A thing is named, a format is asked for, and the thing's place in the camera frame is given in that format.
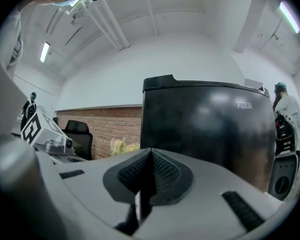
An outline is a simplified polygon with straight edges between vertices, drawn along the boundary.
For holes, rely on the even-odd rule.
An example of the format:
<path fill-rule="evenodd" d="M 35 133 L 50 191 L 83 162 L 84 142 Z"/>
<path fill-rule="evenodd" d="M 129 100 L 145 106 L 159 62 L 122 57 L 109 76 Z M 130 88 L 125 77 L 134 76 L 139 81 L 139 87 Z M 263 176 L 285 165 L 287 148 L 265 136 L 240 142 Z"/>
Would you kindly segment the blue face mask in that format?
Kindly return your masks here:
<path fill-rule="evenodd" d="M 56 3 L 55 5 L 59 6 L 59 7 L 65 7 L 65 6 L 73 7 L 77 2 L 78 2 L 78 0 L 66 0 L 66 1 L 63 1 L 60 3 Z"/>

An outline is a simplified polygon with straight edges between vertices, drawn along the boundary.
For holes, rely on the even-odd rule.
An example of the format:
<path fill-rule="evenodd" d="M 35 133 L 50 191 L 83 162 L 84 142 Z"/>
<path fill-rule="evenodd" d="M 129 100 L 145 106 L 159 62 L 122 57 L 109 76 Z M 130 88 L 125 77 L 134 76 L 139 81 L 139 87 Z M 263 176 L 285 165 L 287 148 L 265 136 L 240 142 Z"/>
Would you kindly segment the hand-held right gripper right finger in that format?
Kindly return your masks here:
<path fill-rule="evenodd" d="M 220 165 L 152 151 L 190 169 L 192 182 L 177 203 L 152 207 L 137 240 L 259 240 L 275 228 L 283 202 Z"/>

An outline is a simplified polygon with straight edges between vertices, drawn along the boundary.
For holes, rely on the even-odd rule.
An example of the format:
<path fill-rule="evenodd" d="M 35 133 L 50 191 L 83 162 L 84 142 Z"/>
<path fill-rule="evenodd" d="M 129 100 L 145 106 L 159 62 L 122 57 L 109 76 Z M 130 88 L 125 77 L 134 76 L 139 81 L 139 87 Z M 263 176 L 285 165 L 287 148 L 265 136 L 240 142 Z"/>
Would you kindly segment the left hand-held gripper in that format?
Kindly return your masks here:
<path fill-rule="evenodd" d="M 20 136 L 37 151 L 50 154 L 55 165 L 87 161 L 74 155 L 73 140 L 40 110 L 29 119 Z"/>

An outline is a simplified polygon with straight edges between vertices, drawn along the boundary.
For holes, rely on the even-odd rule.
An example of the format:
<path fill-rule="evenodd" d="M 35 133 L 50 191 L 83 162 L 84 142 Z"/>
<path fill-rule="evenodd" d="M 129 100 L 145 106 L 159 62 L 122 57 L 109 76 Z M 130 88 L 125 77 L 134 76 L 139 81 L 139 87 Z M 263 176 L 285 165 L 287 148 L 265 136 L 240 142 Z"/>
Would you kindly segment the yellow flower bouquet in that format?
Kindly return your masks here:
<path fill-rule="evenodd" d="M 110 151 L 112 156 L 117 156 L 140 149 L 139 143 L 127 144 L 126 139 L 112 139 L 110 141 Z"/>

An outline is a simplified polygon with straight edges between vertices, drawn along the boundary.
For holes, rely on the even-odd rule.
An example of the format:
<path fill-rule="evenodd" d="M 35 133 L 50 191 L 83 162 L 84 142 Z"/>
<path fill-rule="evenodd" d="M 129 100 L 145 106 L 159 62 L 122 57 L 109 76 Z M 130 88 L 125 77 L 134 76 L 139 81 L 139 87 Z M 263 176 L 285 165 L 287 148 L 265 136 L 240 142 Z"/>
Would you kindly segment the person's grey sweatshirt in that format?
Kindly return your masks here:
<path fill-rule="evenodd" d="M 20 33 L 21 13 L 14 8 L 0 27 L 0 240 L 67 240 L 35 150 L 11 134 L 26 100 L 13 82 Z"/>

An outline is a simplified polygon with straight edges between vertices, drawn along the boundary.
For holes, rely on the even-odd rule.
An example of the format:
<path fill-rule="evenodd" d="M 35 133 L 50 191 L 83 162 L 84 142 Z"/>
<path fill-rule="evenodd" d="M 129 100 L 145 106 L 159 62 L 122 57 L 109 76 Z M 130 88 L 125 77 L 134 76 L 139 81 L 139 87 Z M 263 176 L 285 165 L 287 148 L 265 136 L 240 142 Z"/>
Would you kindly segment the ceiling light tube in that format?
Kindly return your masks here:
<path fill-rule="evenodd" d="M 279 10 L 285 16 L 285 18 L 293 28 L 294 32 L 298 34 L 300 32 L 300 25 L 297 19 L 295 18 L 293 12 L 290 10 L 289 6 L 284 1 L 282 1 L 279 5 Z"/>
<path fill-rule="evenodd" d="M 45 42 L 43 47 L 42 47 L 42 51 L 41 51 L 41 55 L 40 55 L 40 62 L 41 63 L 44 63 L 45 60 L 46 60 L 46 57 L 47 57 L 47 54 L 49 52 L 49 49 L 50 49 L 50 44 L 48 42 Z"/>

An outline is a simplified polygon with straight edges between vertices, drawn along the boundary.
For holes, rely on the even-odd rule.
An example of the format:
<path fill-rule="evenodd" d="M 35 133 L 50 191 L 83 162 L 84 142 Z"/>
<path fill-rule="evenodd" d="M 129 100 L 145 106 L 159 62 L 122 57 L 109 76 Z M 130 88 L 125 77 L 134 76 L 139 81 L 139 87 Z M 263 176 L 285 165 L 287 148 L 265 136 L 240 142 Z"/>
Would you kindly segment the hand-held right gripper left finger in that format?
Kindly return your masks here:
<path fill-rule="evenodd" d="M 151 223 L 138 223 L 135 194 L 119 177 L 120 165 L 148 153 L 54 164 L 48 154 L 37 152 L 39 232 L 49 240 L 152 240 Z"/>

